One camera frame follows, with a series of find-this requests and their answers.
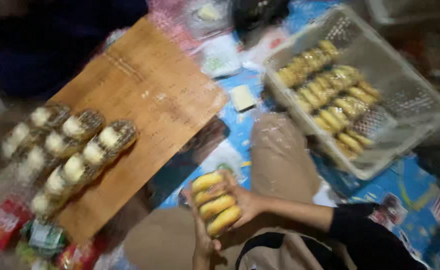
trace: beige pants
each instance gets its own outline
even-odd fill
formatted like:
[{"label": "beige pants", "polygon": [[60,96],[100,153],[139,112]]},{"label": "beige pants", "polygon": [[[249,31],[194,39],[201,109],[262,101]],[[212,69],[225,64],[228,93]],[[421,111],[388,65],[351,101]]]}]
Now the beige pants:
[{"label": "beige pants", "polygon": [[[319,177],[305,149],[306,140],[291,120],[264,114],[252,129],[252,191],[261,195],[312,203]],[[271,214],[260,215],[224,234],[224,250],[212,259],[216,269],[234,269],[249,237],[277,228],[302,230],[299,225]],[[157,209],[129,232],[125,254],[141,270],[190,270],[195,248],[194,223],[181,208]]]}]

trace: wooden cutting board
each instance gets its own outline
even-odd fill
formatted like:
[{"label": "wooden cutting board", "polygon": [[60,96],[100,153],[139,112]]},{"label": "wooden cutting board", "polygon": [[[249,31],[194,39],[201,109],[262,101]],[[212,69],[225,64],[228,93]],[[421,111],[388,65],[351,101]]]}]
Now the wooden cutting board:
[{"label": "wooden cutting board", "polygon": [[77,243],[95,235],[226,103],[199,67],[146,18],[91,61],[52,100],[131,119],[138,141],[58,221]]}]

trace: white eraser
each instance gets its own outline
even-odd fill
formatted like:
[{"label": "white eraser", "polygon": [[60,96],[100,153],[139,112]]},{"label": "white eraser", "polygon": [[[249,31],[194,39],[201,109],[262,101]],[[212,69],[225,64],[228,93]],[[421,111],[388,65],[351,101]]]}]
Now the white eraser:
[{"label": "white eraser", "polygon": [[256,99],[250,92],[248,85],[244,84],[230,90],[230,98],[238,112],[244,112],[255,106]]}]

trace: leg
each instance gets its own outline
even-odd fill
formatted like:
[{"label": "leg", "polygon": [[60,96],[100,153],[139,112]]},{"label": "leg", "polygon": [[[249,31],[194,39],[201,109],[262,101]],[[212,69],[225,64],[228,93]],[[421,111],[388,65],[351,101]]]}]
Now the leg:
[{"label": "leg", "polygon": [[252,129],[252,191],[312,203],[320,180],[305,143],[288,116],[263,114]]}]

